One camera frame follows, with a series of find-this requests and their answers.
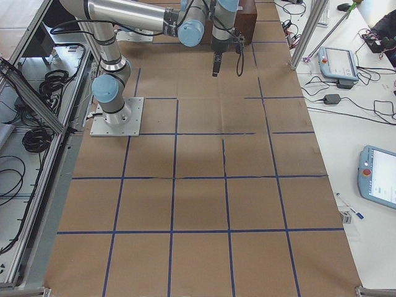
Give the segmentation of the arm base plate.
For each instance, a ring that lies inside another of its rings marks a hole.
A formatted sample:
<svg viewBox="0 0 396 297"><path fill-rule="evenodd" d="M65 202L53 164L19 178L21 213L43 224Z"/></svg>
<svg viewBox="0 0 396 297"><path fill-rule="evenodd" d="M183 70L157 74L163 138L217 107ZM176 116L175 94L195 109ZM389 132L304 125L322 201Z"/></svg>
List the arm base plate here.
<svg viewBox="0 0 396 297"><path fill-rule="evenodd" d="M124 107L114 114L106 113L98 105L93 117L90 135L93 137L139 136L144 97L124 99Z"/></svg>

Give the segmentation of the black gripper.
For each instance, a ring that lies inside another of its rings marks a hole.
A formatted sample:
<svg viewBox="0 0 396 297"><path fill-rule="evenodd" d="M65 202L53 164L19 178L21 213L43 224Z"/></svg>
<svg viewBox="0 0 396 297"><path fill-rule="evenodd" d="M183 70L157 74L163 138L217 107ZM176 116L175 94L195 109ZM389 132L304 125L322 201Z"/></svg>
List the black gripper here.
<svg viewBox="0 0 396 297"><path fill-rule="evenodd" d="M211 49L214 52L213 54L213 69L212 69L212 76L217 77L221 64L222 64L222 54L226 53L231 45L231 38L226 40L219 40L215 37L212 37L211 40Z"/></svg>

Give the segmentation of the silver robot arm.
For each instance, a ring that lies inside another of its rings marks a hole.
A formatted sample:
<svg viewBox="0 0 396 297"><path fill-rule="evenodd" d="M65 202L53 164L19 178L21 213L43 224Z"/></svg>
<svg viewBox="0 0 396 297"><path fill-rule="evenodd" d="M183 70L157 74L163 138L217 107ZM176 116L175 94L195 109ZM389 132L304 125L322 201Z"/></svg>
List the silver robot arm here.
<svg viewBox="0 0 396 297"><path fill-rule="evenodd" d="M205 23L212 20L213 71L220 72L222 56L231 44L239 55L237 65L244 64L244 38L235 28L238 1L181 1L180 9L160 7L139 1L61 1L65 10L80 22L90 24L93 49L100 55L103 74L92 84L93 96L103 112L107 126L128 123L132 108L123 97L131 74L130 62L121 54L114 26L140 34L148 30L177 38L184 46L197 46L205 32Z"/></svg>

